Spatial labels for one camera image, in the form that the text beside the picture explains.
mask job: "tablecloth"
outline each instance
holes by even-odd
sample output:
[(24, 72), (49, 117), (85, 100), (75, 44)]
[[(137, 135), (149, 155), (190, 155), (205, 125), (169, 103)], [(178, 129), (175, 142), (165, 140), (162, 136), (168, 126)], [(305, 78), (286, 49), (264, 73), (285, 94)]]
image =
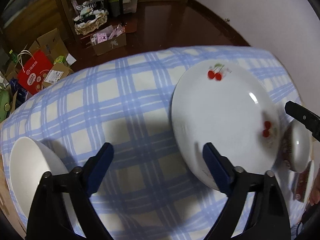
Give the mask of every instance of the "tablecloth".
[[(251, 47), (171, 48), (120, 58), (84, 69), (39, 92), (4, 123), (1, 150), (10, 193), (10, 151), (22, 136), (52, 149), (70, 171), (83, 165), (104, 142), (114, 145), (114, 160), (93, 207), (114, 239), (203, 239), (227, 198), (201, 183), (186, 167), (170, 125), (170, 103), (179, 78), (207, 59), (236, 63), (264, 86), (278, 109), (281, 130), (288, 100), (299, 95), (281, 63), (268, 51)], [(292, 172), (277, 161), (291, 224), (305, 205), (292, 198)], [(235, 234), (243, 230), (253, 195), (249, 194)]]

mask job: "person's hand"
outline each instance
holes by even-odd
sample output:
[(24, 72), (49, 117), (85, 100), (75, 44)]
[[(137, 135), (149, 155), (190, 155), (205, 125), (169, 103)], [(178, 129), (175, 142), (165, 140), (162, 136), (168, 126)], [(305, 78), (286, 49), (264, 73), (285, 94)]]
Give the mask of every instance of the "person's hand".
[(318, 170), (318, 174), (316, 176), (315, 182), (313, 183), (313, 187), (310, 193), (309, 202), (310, 205), (318, 204), (320, 201), (320, 169)]

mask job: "bag handle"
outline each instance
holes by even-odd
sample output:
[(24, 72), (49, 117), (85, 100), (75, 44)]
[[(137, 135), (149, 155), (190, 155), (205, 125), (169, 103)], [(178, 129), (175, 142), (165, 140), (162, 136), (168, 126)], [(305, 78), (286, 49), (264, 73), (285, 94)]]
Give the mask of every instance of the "bag handle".
[(32, 54), (30, 53), (30, 51), (28, 51), (28, 50), (23, 50), (23, 51), (21, 51), (21, 52), (17, 55), (17, 59), (18, 59), (20, 65), (21, 65), (21, 67), (22, 67), (22, 70), (23, 70), (23, 72), (25, 72), (25, 71), (24, 71), (23, 64), (22, 64), (22, 58), (21, 58), (21, 55), (22, 55), (22, 54), (30, 55), (33, 59), (35, 59), (35, 58), (33, 57), (33, 55), (32, 55)]

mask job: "shopping bag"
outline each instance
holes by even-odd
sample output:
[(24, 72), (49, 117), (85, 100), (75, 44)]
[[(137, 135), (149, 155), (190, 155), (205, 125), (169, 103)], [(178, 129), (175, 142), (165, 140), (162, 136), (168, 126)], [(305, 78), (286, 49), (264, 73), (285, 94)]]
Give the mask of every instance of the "shopping bag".
[[(22, 54), (31, 56), (25, 64), (22, 63)], [(22, 70), (17, 76), (18, 83), (30, 94), (38, 93), (41, 90), (42, 81), (53, 67), (53, 64), (41, 50), (37, 50), (33, 55), (28, 50), (23, 50), (18, 55), (18, 60), (22, 66)]]

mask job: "red cherry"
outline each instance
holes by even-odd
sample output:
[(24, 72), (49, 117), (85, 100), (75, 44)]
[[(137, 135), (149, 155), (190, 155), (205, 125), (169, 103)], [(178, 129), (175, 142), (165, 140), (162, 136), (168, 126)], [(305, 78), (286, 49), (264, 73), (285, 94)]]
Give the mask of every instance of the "red cherry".
[(267, 129), (263, 130), (262, 136), (263, 136), (264, 138), (269, 137), (269, 135), (270, 135), (270, 133), (269, 133), (269, 131), (268, 131)]
[(265, 122), (264, 122), (264, 127), (265, 127), (267, 130), (269, 130), (270, 127), (271, 127), (271, 122), (265, 121)]
[(214, 73), (213, 70), (209, 70), (209, 71), (208, 71), (208, 78), (209, 78), (209, 79), (214, 79), (215, 75), (216, 75), (216, 74)]
[(216, 73), (216, 80), (220, 81), (222, 79), (221, 73)]

